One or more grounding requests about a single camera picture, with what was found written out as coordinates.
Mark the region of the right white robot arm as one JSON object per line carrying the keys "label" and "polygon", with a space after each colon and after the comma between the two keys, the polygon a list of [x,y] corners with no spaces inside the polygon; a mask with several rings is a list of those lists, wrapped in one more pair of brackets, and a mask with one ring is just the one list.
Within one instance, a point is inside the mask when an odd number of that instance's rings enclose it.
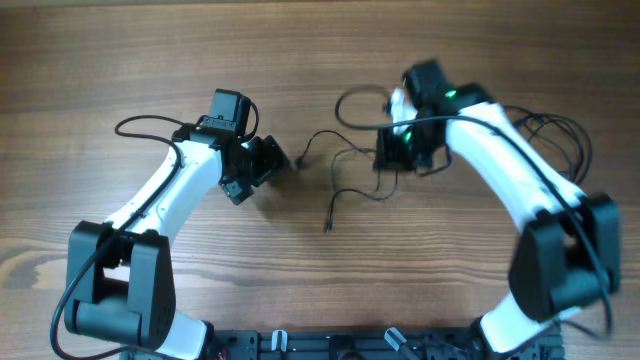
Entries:
{"label": "right white robot arm", "polygon": [[519,241],[509,292],[479,320],[487,353],[506,356],[620,287],[620,215],[606,194],[588,196],[520,135],[479,84],[455,86],[435,60],[403,75],[377,136],[377,170],[437,173],[439,149],[466,160],[501,200]]}

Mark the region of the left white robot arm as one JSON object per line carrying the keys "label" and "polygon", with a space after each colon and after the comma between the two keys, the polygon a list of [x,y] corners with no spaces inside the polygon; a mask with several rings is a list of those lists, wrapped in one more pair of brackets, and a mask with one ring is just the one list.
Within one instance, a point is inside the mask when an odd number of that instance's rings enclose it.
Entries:
{"label": "left white robot arm", "polygon": [[115,343],[114,354],[159,359],[226,359],[211,323],[176,308],[170,247],[203,197],[220,187],[235,205],[288,164],[273,137],[246,128],[259,114],[245,95],[218,89],[210,111],[177,121],[156,172],[101,223],[82,221],[68,243],[66,288],[52,316],[49,341],[69,358],[59,326]]}

